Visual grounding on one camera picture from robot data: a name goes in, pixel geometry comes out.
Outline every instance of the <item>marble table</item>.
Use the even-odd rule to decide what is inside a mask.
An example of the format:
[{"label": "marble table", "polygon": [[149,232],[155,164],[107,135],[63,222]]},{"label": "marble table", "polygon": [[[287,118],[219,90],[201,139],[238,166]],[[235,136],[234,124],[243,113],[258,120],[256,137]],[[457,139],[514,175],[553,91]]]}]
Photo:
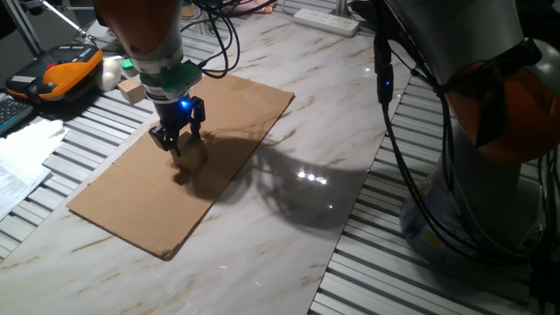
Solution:
[{"label": "marble table", "polygon": [[[238,32],[234,74],[296,98],[175,258],[163,262],[65,207],[153,115],[0,264],[0,314],[307,312],[385,133],[373,39],[273,16]],[[393,110],[410,78],[394,65]]]}]

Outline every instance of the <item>cardboard sheet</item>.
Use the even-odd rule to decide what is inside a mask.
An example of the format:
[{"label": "cardboard sheet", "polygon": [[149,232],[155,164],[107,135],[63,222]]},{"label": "cardboard sheet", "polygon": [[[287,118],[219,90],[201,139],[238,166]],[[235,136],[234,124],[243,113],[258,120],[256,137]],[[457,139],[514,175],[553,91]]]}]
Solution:
[{"label": "cardboard sheet", "polygon": [[192,95],[206,106],[201,134],[208,160],[200,169],[178,169],[145,134],[68,204],[71,211],[172,259],[294,97],[233,75],[205,77]]}]

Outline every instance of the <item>calculator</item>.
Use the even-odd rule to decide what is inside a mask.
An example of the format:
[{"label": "calculator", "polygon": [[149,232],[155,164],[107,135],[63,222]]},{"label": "calculator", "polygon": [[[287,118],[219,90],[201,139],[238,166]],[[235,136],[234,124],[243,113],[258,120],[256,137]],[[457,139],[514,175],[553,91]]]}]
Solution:
[{"label": "calculator", "polygon": [[33,111],[33,106],[10,97],[0,100],[0,135],[19,123]]}]

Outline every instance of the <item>papers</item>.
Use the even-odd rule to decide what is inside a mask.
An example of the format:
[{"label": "papers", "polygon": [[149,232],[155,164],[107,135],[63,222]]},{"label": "papers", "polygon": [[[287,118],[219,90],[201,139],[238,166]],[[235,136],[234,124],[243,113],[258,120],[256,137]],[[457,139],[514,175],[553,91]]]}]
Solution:
[{"label": "papers", "polygon": [[62,121],[43,120],[0,139],[0,220],[49,174],[42,164],[66,133]]},{"label": "papers", "polygon": [[0,157],[0,221],[41,184],[50,172],[44,166],[33,171],[34,173],[27,173]]}]

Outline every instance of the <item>power strip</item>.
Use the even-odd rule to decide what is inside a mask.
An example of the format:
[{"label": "power strip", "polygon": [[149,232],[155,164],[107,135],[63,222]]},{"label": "power strip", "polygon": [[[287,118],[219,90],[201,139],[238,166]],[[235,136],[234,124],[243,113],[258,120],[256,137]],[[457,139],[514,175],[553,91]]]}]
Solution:
[{"label": "power strip", "polygon": [[350,18],[337,17],[309,9],[298,11],[294,15],[294,23],[349,38],[356,34],[359,25]]}]

